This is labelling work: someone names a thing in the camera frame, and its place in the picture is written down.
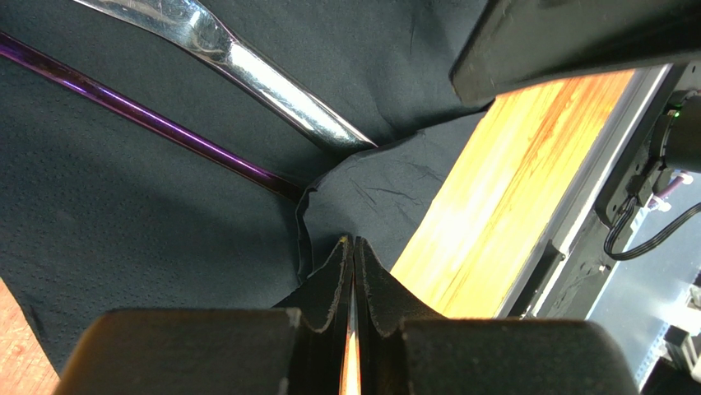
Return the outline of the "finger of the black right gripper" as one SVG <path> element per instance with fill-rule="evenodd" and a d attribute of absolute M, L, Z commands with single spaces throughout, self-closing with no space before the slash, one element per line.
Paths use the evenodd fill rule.
<path fill-rule="evenodd" d="M 700 58 L 698 1 L 489 1 L 450 72 L 461 102 Z"/>

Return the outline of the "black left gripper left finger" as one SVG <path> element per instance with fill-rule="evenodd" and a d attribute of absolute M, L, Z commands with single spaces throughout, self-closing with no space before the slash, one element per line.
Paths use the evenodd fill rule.
<path fill-rule="evenodd" d="M 337 394 L 354 244 L 270 309 L 114 309 L 81 335 L 59 394 Z"/>

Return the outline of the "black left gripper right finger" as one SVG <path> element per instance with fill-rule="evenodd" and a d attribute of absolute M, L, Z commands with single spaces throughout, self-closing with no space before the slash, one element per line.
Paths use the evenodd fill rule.
<path fill-rule="evenodd" d="M 577 320 L 447 318 L 355 240 L 364 394 L 635 394 L 620 348 Z"/>

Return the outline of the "black paper napkin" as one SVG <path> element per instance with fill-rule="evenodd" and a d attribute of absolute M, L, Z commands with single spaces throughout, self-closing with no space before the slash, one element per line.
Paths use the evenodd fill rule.
<path fill-rule="evenodd" d="M 72 1 L 1 29 L 306 191 L 270 193 L 1 61 L 1 276 L 61 369 L 117 308 L 267 309 L 358 235 L 391 268 L 483 110 L 448 72 L 482 1 L 209 1 L 373 140 L 337 162 L 183 50 Z"/>

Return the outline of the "purple metallic spoon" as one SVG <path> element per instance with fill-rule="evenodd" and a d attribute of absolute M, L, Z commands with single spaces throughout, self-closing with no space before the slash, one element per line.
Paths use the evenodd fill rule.
<path fill-rule="evenodd" d="M 224 147 L 88 77 L 75 68 L 20 42 L 5 32 L 1 33 L 1 55 L 270 192 L 292 202 L 298 202 L 302 198 L 303 189 L 301 187 L 237 156 Z"/>

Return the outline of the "silver table knife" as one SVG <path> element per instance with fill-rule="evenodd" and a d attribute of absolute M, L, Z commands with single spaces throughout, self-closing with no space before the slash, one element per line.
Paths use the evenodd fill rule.
<path fill-rule="evenodd" d="M 377 146 L 312 91 L 238 37 L 199 1 L 82 4 L 186 51 L 326 152 L 347 157 Z"/>

